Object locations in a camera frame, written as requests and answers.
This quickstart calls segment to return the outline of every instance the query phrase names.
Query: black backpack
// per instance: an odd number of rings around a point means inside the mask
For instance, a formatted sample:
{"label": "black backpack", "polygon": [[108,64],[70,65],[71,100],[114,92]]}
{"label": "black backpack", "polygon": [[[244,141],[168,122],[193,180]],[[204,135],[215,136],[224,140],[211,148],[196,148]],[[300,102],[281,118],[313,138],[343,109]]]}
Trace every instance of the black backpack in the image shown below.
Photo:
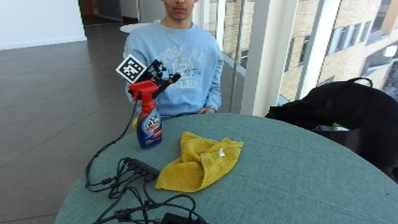
{"label": "black backpack", "polygon": [[[365,79],[371,86],[356,83]],[[272,106],[265,116],[323,134],[351,148],[398,183],[398,103],[372,87],[368,78],[328,83],[284,106]],[[348,128],[321,131],[320,126]]]}

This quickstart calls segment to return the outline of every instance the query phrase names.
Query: man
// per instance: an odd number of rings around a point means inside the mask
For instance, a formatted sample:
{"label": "man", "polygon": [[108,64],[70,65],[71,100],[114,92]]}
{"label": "man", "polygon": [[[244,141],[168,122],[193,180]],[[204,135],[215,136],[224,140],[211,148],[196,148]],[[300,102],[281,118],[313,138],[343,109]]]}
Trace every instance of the man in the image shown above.
{"label": "man", "polygon": [[156,99],[164,118],[212,114],[221,106],[223,57],[216,39],[192,23],[197,1],[163,0],[166,17],[135,29],[126,42],[124,57],[132,54],[147,66],[159,60],[166,73],[182,74]]}

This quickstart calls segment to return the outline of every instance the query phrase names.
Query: backpack strap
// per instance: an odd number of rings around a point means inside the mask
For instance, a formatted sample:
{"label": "backpack strap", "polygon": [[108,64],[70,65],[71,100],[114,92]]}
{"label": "backpack strap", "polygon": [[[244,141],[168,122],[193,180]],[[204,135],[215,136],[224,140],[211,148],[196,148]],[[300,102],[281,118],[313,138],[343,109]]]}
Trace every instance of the backpack strap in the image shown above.
{"label": "backpack strap", "polygon": [[353,83],[353,82],[356,82],[356,81],[359,81],[359,80],[367,80],[367,81],[371,83],[371,87],[373,87],[373,81],[372,81],[369,78],[367,78],[367,77],[356,77],[356,78],[352,78],[352,79],[348,80],[348,82],[349,82],[349,83]]}

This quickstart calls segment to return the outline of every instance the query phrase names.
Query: yellow cloth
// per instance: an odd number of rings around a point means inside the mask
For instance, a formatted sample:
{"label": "yellow cloth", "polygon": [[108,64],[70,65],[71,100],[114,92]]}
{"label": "yellow cloth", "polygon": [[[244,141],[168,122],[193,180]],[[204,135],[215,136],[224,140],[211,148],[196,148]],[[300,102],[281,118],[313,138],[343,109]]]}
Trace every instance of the yellow cloth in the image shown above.
{"label": "yellow cloth", "polygon": [[162,170],[156,189],[196,192],[220,180],[235,168],[243,142],[221,142],[184,133],[182,157]]}

